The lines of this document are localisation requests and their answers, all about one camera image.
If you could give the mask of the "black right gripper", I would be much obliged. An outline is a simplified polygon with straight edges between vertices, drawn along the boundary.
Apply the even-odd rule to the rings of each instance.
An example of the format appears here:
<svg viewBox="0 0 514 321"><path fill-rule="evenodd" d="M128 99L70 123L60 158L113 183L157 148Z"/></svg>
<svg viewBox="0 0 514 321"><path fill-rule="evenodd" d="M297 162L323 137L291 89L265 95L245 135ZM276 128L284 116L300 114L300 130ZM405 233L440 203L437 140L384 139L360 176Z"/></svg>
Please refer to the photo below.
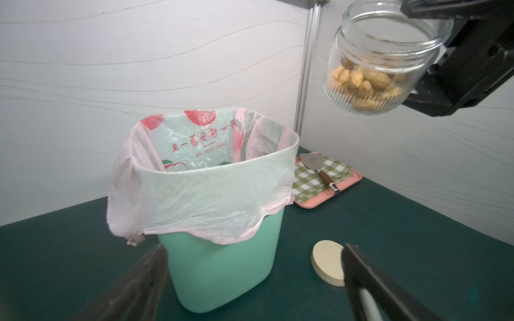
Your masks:
<svg viewBox="0 0 514 321"><path fill-rule="evenodd" d="M403 1L400 10L409 18L455 20L446 52L404 101L408 108L450 116L513 77L513 1Z"/></svg>

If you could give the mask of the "beige jar lid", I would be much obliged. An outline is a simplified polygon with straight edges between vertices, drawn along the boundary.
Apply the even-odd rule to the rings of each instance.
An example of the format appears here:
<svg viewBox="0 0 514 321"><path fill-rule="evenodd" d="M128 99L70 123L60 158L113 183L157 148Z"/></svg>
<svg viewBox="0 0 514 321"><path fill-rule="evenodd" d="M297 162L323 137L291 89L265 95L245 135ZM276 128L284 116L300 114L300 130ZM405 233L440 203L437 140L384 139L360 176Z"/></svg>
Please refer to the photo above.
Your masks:
<svg viewBox="0 0 514 321"><path fill-rule="evenodd" d="M326 283L345 286L345 276L341 263L343 246L331 240L318 241L311 253L311 265L315 273Z"/></svg>

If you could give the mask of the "glass peanut jar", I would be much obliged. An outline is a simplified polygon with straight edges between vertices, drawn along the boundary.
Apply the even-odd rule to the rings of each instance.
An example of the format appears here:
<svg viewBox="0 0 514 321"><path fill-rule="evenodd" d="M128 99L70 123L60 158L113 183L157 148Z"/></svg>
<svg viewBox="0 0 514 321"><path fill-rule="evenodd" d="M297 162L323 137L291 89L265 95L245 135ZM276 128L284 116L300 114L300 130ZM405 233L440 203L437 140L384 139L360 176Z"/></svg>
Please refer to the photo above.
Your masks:
<svg viewBox="0 0 514 321"><path fill-rule="evenodd" d="M400 106L451 35L451 20L414 19L401 1L354 1L331 47L324 90L338 107L383 114Z"/></svg>

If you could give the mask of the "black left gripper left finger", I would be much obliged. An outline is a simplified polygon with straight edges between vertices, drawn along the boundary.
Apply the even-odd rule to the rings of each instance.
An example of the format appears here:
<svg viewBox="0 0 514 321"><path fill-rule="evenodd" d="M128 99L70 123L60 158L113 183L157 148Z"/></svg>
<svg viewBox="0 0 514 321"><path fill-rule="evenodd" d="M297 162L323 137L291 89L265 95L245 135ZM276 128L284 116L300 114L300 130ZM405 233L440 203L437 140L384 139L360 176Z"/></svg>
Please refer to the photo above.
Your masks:
<svg viewBox="0 0 514 321"><path fill-rule="evenodd" d="M155 246L116 284L70 320L155 320L168 273L168 254Z"/></svg>

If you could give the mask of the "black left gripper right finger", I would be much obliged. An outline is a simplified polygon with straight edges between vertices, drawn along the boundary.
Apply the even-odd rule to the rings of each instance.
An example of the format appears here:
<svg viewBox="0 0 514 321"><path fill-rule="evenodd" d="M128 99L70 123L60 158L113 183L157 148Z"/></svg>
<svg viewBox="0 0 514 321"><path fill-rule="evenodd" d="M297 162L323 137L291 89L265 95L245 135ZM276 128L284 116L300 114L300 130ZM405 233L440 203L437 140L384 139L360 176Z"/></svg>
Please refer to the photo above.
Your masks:
<svg viewBox="0 0 514 321"><path fill-rule="evenodd" d="M355 320L441 320L391 279L356 246L346 243L341 252L345 288Z"/></svg>

